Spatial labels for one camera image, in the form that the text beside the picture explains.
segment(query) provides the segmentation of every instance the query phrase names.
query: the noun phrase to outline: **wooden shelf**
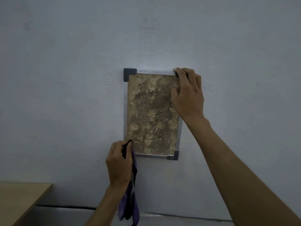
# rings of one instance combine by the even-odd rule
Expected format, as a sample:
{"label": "wooden shelf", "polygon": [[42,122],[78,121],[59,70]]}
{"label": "wooden shelf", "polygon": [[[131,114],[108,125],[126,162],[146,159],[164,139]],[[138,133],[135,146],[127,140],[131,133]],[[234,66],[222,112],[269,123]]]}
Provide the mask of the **wooden shelf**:
{"label": "wooden shelf", "polygon": [[0,182],[1,226],[17,225],[51,188],[51,183]]}

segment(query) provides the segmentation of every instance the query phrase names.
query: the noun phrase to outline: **purple and black fabric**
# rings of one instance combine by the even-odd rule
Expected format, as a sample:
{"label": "purple and black fabric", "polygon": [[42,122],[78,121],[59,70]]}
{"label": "purple and black fabric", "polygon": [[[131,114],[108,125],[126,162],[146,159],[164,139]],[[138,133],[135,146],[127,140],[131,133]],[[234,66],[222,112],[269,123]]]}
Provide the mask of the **purple and black fabric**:
{"label": "purple and black fabric", "polygon": [[[126,158],[126,147],[132,140],[129,140],[125,145],[122,147],[122,156]],[[123,198],[121,199],[118,205],[118,216],[119,220],[126,220],[133,218],[132,226],[137,226],[140,218],[139,209],[135,197],[135,180],[137,174],[137,162],[132,148],[132,158],[133,158],[133,166],[132,166],[132,177],[131,181],[128,185],[126,193],[124,194]]]}

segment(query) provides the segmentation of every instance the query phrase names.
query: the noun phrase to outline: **peeling surface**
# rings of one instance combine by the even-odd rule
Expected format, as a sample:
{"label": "peeling surface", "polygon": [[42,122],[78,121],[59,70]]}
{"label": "peeling surface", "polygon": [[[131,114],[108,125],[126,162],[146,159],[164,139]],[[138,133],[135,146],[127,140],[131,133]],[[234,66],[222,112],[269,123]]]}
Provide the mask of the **peeling surface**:
{"label": "peeling surface", "polygon": [[172,107],[171,86],[179,79],[170,75],[130,75],[128,82],[127,139],[135,153],[173,155],[179,116]]}

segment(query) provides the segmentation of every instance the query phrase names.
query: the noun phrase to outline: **hand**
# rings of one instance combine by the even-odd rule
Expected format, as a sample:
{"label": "hand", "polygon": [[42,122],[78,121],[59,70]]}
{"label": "hand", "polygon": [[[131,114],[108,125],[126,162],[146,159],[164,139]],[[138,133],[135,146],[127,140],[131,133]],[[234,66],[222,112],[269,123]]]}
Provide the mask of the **hand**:
{"label": "hand", "polygon": [[171,102],[175,110],[185,122],[195,118],[204,118],[201,76],[188,68],[174,68],[173,71],[179,75],[181,81],[180,94],[178,94],[178,86],[173,86],[171,89]]}
{"label": "hand", "polygon": [[126,191],[132,175],[132,142],[126,148],[126,158],[122,156],[122,145],[127,141],[114,142],[106,159],[108,167],[110,187],[116,190]]}

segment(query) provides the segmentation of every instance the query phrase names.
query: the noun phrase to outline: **skin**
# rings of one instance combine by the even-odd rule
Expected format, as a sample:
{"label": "skin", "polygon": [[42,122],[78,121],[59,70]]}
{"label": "skin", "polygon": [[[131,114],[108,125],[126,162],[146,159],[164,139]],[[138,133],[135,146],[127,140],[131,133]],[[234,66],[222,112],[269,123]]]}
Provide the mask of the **skin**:
{"label": "skin", "polygon": [[[213,131],[203,115],[201,76],[188,68],[175,68],[174,71],[179,75],[181,87],[172,87],[171,101],[197,140],[235,226],[301,225],[297,215]],[[111,224],[132,173],[131,143],[127,158],[121,154],[121,146],[125,143],[119,141],[111,146],[106,160],[110,185],[85,226]]]}

